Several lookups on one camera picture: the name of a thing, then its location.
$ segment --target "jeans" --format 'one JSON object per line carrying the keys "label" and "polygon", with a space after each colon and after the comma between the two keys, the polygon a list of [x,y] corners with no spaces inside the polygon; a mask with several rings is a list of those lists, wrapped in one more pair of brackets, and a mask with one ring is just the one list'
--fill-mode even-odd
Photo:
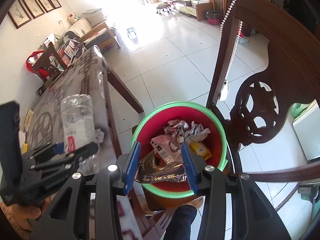
{"label": "jeans", "polygon": [[197,209],[192,205],[178,207],[163,240],[190,240],[191,224],[196,215]]}

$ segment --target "hand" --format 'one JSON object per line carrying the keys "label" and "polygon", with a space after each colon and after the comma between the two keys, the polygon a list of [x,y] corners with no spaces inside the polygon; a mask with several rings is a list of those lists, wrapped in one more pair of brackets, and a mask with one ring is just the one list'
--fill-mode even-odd
{"label": "hand", "polygon": [[32,226],[27,219],[36,219],[40,217],[47,209],[51,202],[51,197],[47,197],[41,208],[36,206],[21,206],[18,204],[12,205],[12,215],[16,220],[17,224],[24,230],[32,231]]}

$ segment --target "stuffed animal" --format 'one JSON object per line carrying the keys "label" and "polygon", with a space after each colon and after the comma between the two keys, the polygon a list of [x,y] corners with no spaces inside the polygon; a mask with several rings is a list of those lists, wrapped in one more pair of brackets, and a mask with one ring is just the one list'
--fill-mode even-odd
{"label": "stuffed animal", "polygon": [[71,13],[69,14],[68,21],[69,21],[71,24],[75,24],[78,20],[79,20],[79,18],[76,17],[76,15],[75,15],[74,12],[71,12]]}

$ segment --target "small trash can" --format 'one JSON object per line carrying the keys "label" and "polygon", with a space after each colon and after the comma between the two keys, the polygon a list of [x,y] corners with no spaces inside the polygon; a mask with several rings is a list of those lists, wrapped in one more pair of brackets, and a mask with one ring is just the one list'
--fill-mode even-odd
{"label": "small trash can", "polygon": [[[188,124],[195,121],[195,123],[201,123],[205,128],[210,129],[211,133],[203,140],[212,154],[206,163],[222,171],[228,162],[226,159],[227,139],[224,129],[212,111],[193,102],[178,101],[162,105],[141,121],[133,134],[131,143],[132,146],[134,141],[140,142],[140,159],[153,150],[150,140],[164,134],[163,127],[168,121],[174,119],[185,120]],[[187,181],[180,183],[161,181],[142,184],[142,186],[148,191],[166,198],[184,198],[193,195]]]}
{"label": "small trash can", "polygon": [[219,10],[209,10],[206,13],[208,23],[211,25],[219,25],[222,19],[222,13]]}

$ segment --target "white pendant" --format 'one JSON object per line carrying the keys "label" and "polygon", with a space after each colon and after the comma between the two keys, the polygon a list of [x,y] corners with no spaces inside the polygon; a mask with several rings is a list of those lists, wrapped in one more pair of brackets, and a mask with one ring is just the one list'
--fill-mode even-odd
{"label": "white pendant", "polygon": [[228,93],[229,93],[228,80],[225,80],[221,88],[219,101],[225,101],[227,99]]}

